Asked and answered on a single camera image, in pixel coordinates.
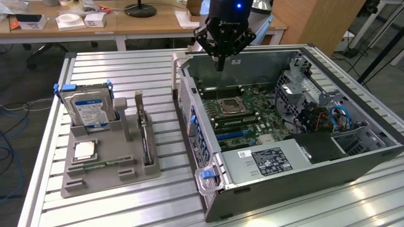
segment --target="desk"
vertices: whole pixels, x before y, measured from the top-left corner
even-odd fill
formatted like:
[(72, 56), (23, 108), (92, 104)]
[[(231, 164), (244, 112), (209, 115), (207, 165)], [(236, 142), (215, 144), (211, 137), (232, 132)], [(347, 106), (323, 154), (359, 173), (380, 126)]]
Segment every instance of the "desk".
[[(356, 83), (332, 60), (305, 47), (327, 69), (404, 133), (404, 121)], [(275, 226), (404, 226), (404, 155), (380, 164), (356, 181), (285, 202), (252, 210), (215, 223), (205, 223), (195, 187), (185, 145), (171, 95), (171, 55), (187, 49), (79, 53), (65, 58), (59, 84), (88, 85), (111, 79), (115, 97), (128, 99), (127, 114), (136, 113), (133, 93), (143, 96), (153, 122), (161, 176), (101, 192), (61, 198), (61, 173), (67, 156), (71, 118), (53, 99), (36, 166), (24, 201), (19, 227), (25, 226), (165, 226), (165, 227), (275, 227)], [(312, 66), (312, 79), (327, 91), (333, 83)]]
[[(169, 3), (177, 7), (185, 6), (176, 0), (147, 0), (147, 2)], [(123, 9), (133, 3), (133, 0), (101, 0), (96, 1), (99, 5), (113, 9)], [(153, 5), (157, 8), (157, 14), (149, 18), (129, 17), (125, 13), (117, 12), (107, 15), (107, 25), (101, 28), (84, 28), (71, 31), (59, 31), (56, 16), (59, 12), (67, 10), (65, 6), (47, 7), (41, 2), (29, 2), (32, 13), (44, 14), (51, 20), (44, 30), (21, 30), (20, 28), (9, 30), (9, 20), (0, 22), (0, 44), (23, 43), (52, 43), (75, 41), (115, 40), (119, 51), (125, 51), (127, 39), (145, 38), (180, 38), (192, 37), (192, 29), (183, 29), (179, 26), (175, 17), (175, 10), (181, 10), (169, 5)], [(287, 25), (273, 17), (268, 35), (273, 35), (271, 44), (279, 44)]]

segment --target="blue pcie slot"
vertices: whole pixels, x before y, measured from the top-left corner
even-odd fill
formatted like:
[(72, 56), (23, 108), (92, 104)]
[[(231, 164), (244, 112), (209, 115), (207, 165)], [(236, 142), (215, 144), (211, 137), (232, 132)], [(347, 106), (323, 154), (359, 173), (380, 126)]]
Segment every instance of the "blue pcie slot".
[(232, 139), (232, 138), (237, 138), (237, 137), (243, 137), (247, 135), (248, 130), (244, 131), (239, 131), (239, 132), (232, 132), (232, 133), (227, 133), (227, 134), (221, 134), (216, 136), (217, 140), (227, 140), (227, 139)]

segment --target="aluminum table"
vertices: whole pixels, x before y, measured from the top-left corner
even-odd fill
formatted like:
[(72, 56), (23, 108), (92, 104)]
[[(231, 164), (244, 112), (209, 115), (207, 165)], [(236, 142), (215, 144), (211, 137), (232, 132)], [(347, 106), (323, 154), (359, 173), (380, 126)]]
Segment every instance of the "aluminum table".
[[(404, 156), (379, 165), (352, 183), (227, 220), (204, 222), (171, 96), (171, 55), (181, 51), (185, 49), (67, 55), (59, 84), (96, 84), (111, 79), (115, 97), (128, 99), (129, 114), (136, 111), (135, 90), (143, 90), (144, 105), (153, 121), (163, 175), (141, 183), (61, 198), (61, 173), (71, 118), (55, 98), (19, 226), (404, 226)], [(404, 121), (396, 114), (375, 100), (372, 94), (316, 48), (311, 48), (311, 53), (392, 126), (404, 133)], [(319, 70), (312, 68), (312, 72), (312, 77), (324, 90), (332, 90), (333, 84)]]

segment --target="hard drive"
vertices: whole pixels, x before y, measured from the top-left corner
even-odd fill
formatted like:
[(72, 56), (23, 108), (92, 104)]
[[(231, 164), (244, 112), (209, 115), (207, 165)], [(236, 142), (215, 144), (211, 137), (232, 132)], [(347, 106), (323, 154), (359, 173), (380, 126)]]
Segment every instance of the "hard drive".
[(97, 85), (65, 84), (55, 94), (68, 110), (73, 126), (85, 126), (88, 132), (109, 128), (108, 122), (117, 119), (112, 106), (111, 82)]

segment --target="wooden desk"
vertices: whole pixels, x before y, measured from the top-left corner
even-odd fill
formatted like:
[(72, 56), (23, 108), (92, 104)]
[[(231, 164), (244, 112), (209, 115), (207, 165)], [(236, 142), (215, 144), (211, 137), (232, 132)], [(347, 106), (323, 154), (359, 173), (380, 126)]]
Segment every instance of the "wooden desk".
[[(185, 6), (176, 0), (145, 0), (144, 3), (147, 2), (168, 3), (173, 6), (153, 4), (157, 14), (148, 18), (131, 17), (123, 11), (113, 12), (107, 15), (105, 27), (59, 31), (56, 17), (68, 7), (47, 7), (41, 2), (32, 1), (29, 11), (49, 18), (45, 29), (21, 30), (17, 28), (11, 31), (11, 19), (7, 19), (0, 22), (0, 44), (115, 40), (117, 50), (124, 51), (127, 39), (192, 37), (192, 29), (183, 29), (175, 16), (175, 11), (185, 10)], [(133, 4), (133, 0), (100, 0), (96, 3), (113, 9), (123, 9)], [(271, 44), (279, 44), (287, 28), (287, 25), (275, 17), (268, 30), (268, 34), (273, 35)]]

